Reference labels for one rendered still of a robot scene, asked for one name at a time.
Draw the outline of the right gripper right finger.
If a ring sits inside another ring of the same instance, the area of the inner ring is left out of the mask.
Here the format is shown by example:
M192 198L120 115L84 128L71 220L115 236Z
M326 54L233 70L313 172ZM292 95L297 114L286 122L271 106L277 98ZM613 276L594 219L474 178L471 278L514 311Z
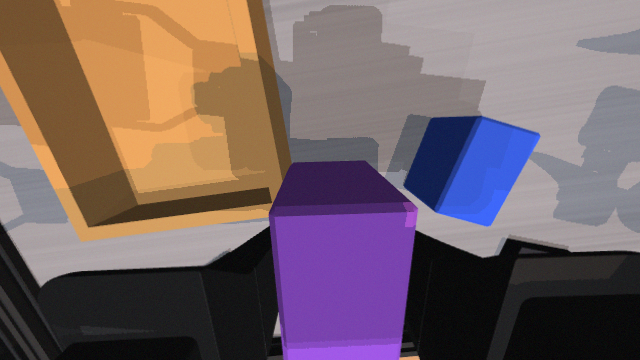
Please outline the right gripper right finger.
M503 360L526 299L617 294L640 294L640 252L482 258L415 230L404 323L420 360Z

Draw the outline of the purple block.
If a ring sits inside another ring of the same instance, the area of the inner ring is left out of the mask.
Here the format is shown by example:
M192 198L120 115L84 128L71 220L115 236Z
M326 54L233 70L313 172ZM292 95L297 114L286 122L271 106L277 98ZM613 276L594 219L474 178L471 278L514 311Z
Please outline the purple block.
M268 213L284 360L399 360L417 214L365 160L290 165Z

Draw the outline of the blue block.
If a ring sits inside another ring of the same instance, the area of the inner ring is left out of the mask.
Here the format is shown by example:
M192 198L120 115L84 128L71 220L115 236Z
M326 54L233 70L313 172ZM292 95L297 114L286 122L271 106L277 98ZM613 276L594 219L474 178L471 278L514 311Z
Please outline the blue block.
M404 187L436 213L491 226L539 139L484 116L434 117Z

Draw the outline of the dark grey rectangular block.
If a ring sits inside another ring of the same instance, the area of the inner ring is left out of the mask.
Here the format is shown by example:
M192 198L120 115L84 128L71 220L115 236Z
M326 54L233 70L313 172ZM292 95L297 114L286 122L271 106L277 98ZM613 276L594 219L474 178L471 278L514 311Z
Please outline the dark grey rectangular block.
M566 249L555 248L555 247L507 238L500 254L557 253L557 252L571 252L571 251Z

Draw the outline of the wooden tray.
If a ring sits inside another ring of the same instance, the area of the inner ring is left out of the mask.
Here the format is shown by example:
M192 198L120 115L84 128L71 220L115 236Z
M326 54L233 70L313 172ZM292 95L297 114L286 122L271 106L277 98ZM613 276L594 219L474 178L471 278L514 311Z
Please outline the wooden tray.
M0 0L0 86L81 242L269 217L292 164L262 0Z

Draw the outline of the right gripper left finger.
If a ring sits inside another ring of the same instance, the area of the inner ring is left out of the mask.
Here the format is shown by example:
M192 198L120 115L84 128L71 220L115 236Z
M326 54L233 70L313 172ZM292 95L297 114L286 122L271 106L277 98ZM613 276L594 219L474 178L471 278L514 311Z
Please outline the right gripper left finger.
M72 272L37 298L62 351L187 336L202 360L268 360L279 312L270 226L208 266Z

